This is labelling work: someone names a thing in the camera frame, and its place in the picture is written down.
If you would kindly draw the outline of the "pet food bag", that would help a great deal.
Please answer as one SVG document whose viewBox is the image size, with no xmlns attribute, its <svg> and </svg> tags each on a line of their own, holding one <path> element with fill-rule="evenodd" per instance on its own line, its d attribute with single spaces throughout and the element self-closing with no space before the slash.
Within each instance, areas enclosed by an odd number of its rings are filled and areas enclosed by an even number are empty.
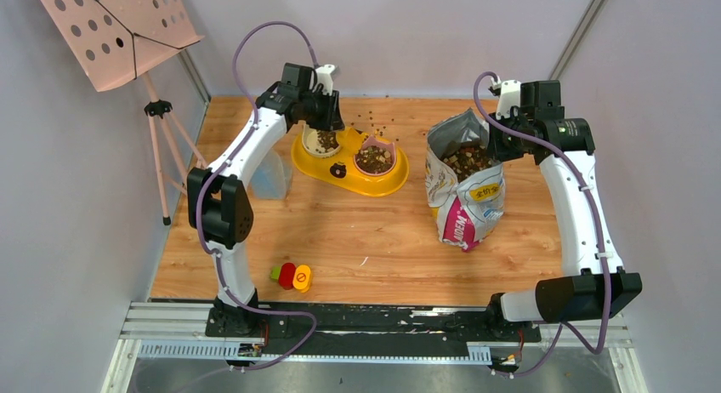
<svg viewBox="0 0 721 393">
<path fill-rule="evenodd" d="M 486 152 L 489 138 L 489 125 L 472 109 L 426 135 L 425 192 L 439 241 L 465 252 L 481 244 L 504 213 L 504 169 Z"/>
</svg>

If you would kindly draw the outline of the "yellow plastic scoop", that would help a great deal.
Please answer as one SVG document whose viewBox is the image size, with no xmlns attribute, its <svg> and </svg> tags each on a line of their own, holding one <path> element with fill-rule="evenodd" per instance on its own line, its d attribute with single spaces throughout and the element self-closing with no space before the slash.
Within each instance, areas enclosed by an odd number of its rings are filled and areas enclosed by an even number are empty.
<svg viewBox="0 0 721 393">
<path fill-rule="evenodd" d="M 337 143 L 336 147 L 333 149 L 334 152 L 342 151 L 344 147 L 349 144 L 351 132 L 351 128 L 346 128 L 334 133 L 335 142 Z"/>
</svg>

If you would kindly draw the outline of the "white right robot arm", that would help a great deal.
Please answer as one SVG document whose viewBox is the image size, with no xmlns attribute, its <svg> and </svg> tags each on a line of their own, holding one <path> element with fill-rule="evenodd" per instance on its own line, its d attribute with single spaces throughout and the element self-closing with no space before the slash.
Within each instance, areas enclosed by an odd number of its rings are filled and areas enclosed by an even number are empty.
<svg viewBox="0 0 721 393">
<path fill-rule="evenodd" d="M 531 155 L 548 186 L 562 248 L 561 277 L 528 291 L 496 294 L 485 317 L 487 332 L 508 339 L 520 322 L 608 320 L 643 289 L 625 270 L 610 238 L 599 200 L 595 143 L 587 120 L 567 117 L 559 81 L 521 83 L 491 79 L 498 98 L 488 151 L 500 162 Z"/>
</svg>

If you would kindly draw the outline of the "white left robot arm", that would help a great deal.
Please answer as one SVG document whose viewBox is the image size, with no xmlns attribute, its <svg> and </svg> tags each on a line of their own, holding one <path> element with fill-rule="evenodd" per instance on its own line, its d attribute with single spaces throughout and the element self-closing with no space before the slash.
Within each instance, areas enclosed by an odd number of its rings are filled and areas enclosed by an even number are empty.
<svg viewBox="0 0 721 393">
<path fill-rule="evenodd" d="M 249 274 L 246 240 L 254 214 L 247 194 L 253 174 L 275 144 L 300 121 L 338 131 L 344 123 L 336 65 L 285 64 L 281 80 L 253 101 L 253 112 L 230 146 L 207 168 L 188 174 L 188 214 L 203 249 L 213 258 L 219 291 L 209 312 L 208 336 L 249 336 L 263 310 Z"/>
</svg>

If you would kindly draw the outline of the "yellow double pet bowl tray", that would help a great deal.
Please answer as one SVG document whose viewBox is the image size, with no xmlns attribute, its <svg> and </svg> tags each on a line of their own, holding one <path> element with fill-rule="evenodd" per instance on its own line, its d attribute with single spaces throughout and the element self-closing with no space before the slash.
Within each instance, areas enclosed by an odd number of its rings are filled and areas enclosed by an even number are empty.
<svg viewBox="0 0 721 393">
<path fill-rule="evenodd" d="M 316 158 L 308 154 L 301 143 L 302 132 L 292 143 L 293 164 L 300 172 L 311 178 L 363 196 L 384 197 L 398 191 L 406 183 L 410 174 L 410 163 L 404 151 L 394 143 L 396 164 L 393 169 L 382 176 L 365 175 L 356 168 L 353 156 L 370 135 L 351 129 L 349 144 L 342 151 L 328 158 Z"/>
</svg>

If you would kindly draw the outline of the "brown kibble in cream bowl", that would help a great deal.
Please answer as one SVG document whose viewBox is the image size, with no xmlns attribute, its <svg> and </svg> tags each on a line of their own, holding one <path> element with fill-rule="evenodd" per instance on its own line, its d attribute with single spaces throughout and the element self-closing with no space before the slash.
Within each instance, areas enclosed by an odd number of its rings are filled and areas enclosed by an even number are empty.
<svg viewBox="0 0 721 393">
<path fill-rule="evenodd" d="M 312 151 L 318 155 L 326 155 L 336 151 L 340 144 L 337 141 L 337 134 L 332 131 L 314 130 L 315 137 L 311 143 Z"/>
</svg>

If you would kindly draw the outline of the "cream cat-ear bowl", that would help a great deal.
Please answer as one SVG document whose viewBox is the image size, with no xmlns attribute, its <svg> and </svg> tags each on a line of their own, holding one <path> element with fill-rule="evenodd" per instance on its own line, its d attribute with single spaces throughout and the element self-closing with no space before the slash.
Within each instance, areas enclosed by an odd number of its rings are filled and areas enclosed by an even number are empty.
<svg viewBox="0 0 721 393">
<path fill-rule="evenodd" d="M 326 154 L 326 155 L 318 155 L 312 151 L 313 144 L 311 143 L 311 141 L 315 137 L 314 130 L 318 130 L 318 129 L 310 128 L 308 125 L 304 125 L 301 143 L 302 143 L 303 148 L 306 150 L 306 152 L 308 154 L 310 154 L 312 157 L 316 157 L 316 158 L 328 158 L 328 157 L 332 157 L 332 156 L 336 155 L 338 152 L 331 152 L 330 154 Z"/>
</svg>

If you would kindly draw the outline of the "spilled kibble on table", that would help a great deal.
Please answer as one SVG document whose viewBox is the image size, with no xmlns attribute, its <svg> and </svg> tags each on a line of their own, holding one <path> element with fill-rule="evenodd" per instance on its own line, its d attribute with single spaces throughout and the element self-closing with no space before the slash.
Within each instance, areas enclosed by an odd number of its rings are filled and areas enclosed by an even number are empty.
<svg viewBox="0 0 721 393">
<path fill-rule="evenodd" d="M 351 117 L 350 127 L 389 142 L 400 142 L 397 125 L 393 117 L 386 117 L 374 111 L 359 113 Z"/>
</svg>

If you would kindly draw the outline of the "brown kibble in pink bowl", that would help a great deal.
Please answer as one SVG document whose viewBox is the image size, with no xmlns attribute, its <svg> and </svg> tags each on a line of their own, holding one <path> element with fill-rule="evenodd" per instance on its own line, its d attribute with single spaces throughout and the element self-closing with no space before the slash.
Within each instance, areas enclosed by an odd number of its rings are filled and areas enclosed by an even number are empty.
<svg viewBox="0 0 721 393">
<path fill-rule="evenodd" d="M 385 174 L 394 166 L 392 152 L 377 145 L 361 148 L 354 160 L 356 167 L 365 174 Z"/>
</svg>

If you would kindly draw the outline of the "pink cat-ear bowl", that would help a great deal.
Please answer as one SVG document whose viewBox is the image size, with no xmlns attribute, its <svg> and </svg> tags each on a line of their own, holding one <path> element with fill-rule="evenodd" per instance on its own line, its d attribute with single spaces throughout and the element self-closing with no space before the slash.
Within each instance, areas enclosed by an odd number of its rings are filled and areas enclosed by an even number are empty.
<svg viewBox="0 0 721 393">
<path fill-rule="evenodd" d="M 353 160 L 356 168 L 365 175 L 388 174 L 396 164 L 395 144 L 369 136 L 354 154 Z"/>
</svg>

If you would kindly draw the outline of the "translucent blue plastic container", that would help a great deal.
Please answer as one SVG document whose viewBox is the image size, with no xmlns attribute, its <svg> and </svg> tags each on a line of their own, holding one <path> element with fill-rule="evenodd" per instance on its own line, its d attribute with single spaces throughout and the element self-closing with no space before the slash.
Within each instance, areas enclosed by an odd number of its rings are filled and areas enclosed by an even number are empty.
<svg viewBox="0 0 721 393">
<path fill-rule="evenodd" d="M 292 183 L 292 167 L 275 150 L 271 150 L 256 168 L 250 181 L 258 199 L 286 199 Z"/>
</svg>

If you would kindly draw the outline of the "red yellow green toy block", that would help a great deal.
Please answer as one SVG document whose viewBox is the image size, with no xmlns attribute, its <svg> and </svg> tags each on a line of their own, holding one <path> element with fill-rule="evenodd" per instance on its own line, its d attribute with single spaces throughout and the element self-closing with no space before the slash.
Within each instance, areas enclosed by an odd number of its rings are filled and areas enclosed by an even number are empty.
<svg viewBox="0 0 721 393">
<path fill-rule="evenodd" d="M 282 288 L 295 289 L 300 293 L 307 293 L 310 290 L 312 278 L 313 272 L 308 265 L 295 265 L 290 262 L 273 267 L 270 272 L 270 279 Z"/>
</svg>

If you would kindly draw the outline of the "pink perforated music stand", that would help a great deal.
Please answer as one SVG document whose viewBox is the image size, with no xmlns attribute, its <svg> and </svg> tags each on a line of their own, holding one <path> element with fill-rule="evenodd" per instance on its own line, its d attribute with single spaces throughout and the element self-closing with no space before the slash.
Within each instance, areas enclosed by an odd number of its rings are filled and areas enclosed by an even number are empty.
<svg viewBox="0 0 721 393">
<path fill-rule="evenodd" d="M 84 73 L 98 92 L 140 80 L 150 96 L 143 112 L 162 207 L 162 222 L 171 224 L 166 186 L 186 193 L 188 169 L 176 137 L 189 145 L 199 167 L 207 162 L 176 116 L 160 97 L 150 71 L 202 40 L 183 0 L 40 0 Z"/>
</svg>

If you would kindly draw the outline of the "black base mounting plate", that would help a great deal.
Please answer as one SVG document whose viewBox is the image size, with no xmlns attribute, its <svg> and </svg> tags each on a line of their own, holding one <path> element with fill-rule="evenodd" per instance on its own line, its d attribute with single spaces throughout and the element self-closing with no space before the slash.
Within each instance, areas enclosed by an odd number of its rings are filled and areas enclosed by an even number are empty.
<svg viewBox="0 0 721 393">
<path fill-rule="evenodd" d="M 540 341 L 528 322 L 504 322 L 480 307 L 270 302 L 263 315 L 214 301 L 205 334 L 257 338 L 265 354 L 430 358 L 468 356 L 471 343 L 520 347 Z"/>
</svg>

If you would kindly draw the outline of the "aluminium frame rail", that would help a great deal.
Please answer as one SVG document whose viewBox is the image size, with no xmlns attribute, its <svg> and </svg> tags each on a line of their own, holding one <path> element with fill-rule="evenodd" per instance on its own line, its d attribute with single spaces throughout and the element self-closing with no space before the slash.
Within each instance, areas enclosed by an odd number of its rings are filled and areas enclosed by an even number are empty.
<svg viewBox="0 0 721 393">
<path fill-rule="evenodd" d="M 254 325 L 204 300 L 133 303 L 105 376 L 105 392 L 129 388 L 138 359 L 468 365 L 483 370 L 531 363 L 533 348 L 551 362 L 564 348 L 594 342 L 600 324 L 495 322 L 482 307 L 269 302 Z"/>
</svg>

